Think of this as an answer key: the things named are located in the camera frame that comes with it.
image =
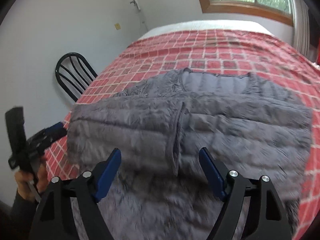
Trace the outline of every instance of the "jacket sleeve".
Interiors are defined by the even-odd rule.
[[[30,232],[33,217],[36,213],[36,201],[30,202],[23,199],[18,192],[11,209],[11,220],[16,228],[24,233]]]

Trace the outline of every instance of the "gray jacket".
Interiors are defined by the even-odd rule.
[[[122,164],[101,213],[114,239],[206,239],[222,203],[198,161],[213,158],[244,177],[268,175],[295,230],[311,144],[311,110],[290,91],[248,73],[173,70],[112,98],[76,105],[68,158],[90,170],[116,147]],[[234,235],[244,227],[248,200]],[[76,201],[74,217],[86,239]]]

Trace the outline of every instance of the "bed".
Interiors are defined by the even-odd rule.
[[[143,79],[186,67],[215,74],[257,73],[294,91],[313,109],[313,144],[294,237],[299,239],[320,209],[320,71],[261,25],[247,21],[195,21],[153,29],[106,67],[77,104],[95,103]],[[66,127],[69,119],[70,113],[64,120]],[[72,179],[78,175],[78,167],[68,162],[66,141],[66,137],[62,138],[46,151],[49,179]]]

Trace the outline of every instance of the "blue gripper pad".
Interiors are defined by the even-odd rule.
[[[108,194],[120,164],[121,151],[119,149],[114,149],[109,158],[104,162],[98,163],[92,171],[96,187],[96,193],[92,196],[97,203]]]
[[[210,154],[207,149],[202,148],[199,151],[199,162],[201,165],[202,170],[204,171],[204,174],[208,180],[209,187],[213,191],[213,194],[215,197],[219,198],[221,201],[224,201],[227,197],[227,193],[225,192],[224,187],[224,177],[228,173],[227,167],[224,165],[223,162],[215,160],[218,164],[220,164],[220,168],[223,172],[226,172],[226,174],[220,174],[217,167],[213,164],[212,158],[208,155]]]
[[[49,134],[49,133],[55,132],[56,130],[61,129],[61,128],[63,128],[63,123],[62,122],[58,122],[58,123],[54,124],[53,126],[45,129],[44,132],[46,134]]]

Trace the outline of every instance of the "silver screw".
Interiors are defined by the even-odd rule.
[[[85,171],[84,173],[82,173],[82,176],[84,176],[85,178],[88,178],[91,176],[91,171]]]
[[[229,171],[230,176],[237,177],[239,174],[237,171]]]
[[[59,177],[53,177],[53,178],[51,179],[51,182],[52,182],[52,183],[57,183],[59,180],[60,180]]]
[[[268,182],[270,180],[270,178],[266,175],[263,175],[262,176],[262,180],[265,181],[265,182]]]

